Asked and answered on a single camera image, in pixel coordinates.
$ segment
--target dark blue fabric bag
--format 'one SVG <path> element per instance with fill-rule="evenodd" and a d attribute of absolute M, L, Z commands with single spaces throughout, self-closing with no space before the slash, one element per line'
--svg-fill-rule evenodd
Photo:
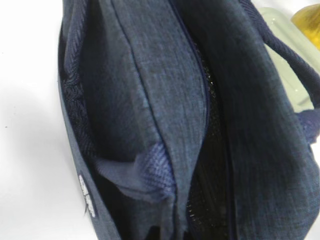
<path fill-rule="evenodd" d="M 264 43 L 314 104 L 294 113 Z M 302 240 L 320 78 L 249 0 L 64 0 L 59 90 L 99 240 Z"/>

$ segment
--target yellow bottle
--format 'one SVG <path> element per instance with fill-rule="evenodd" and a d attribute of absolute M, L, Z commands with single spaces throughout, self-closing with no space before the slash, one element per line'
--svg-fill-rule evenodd
<path fill-rule="evenodd" d="M 320 4 L 301 9 L 291 21 L 320 50 Z"/>

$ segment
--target white logo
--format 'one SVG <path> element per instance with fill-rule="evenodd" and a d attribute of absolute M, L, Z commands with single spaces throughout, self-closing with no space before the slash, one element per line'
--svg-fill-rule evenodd
<path fill-rule="evenodd" d="M 81 174 L 79 174 L 79 182 L 80 182 L 80 185 L 81 185 L 81 189 L 82 189 L 82 193 L 84 195 L 84 199 L 85 199 L 85 202 L 86 202 L 86 205 L 87 205 L 87 208 L 91 214 L 91 216 L 93 218 L 96 217 L 96 213 L 95 213 L 95 209 L 94 209 L 94 205 L 91 201 L 91 197 L 89 195 L 89 192 L 88 192 L 88 189 L 87 189 L 87 186 L 86 186 L 86 183 L 85 183 L 85 180 L 84 178 L 82 177 Z"/>

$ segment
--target fabric strap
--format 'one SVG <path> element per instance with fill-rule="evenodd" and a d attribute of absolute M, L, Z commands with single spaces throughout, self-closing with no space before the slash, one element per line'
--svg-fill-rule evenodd
<path fill-rule="evenodd" d="M 284 58 L 295 72 L 313 103 L 314 110 L 307 110 L 297 114 L 304 134 L 309 144 L 315 143 L 320 133 L 320 76 L 296 52 L 274 36 L 263 17 L 250 0 L 239 0 L 243 9 L 259 35 L 271 49 Z"/>

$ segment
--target black mesh lining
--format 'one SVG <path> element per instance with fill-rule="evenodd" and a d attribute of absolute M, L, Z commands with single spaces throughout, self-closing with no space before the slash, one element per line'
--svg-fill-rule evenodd
<path fill-rule="evenodd" d="M 187 217 L 189 228 L 197 239 L 228 239 L 226 207 L 226 146 L 221 119 L 217 82 L 207 65 L 201 46 L 193 37 L 205 71 L 210 95 L 210 117 L 207 134 L 192 178 Z"/>

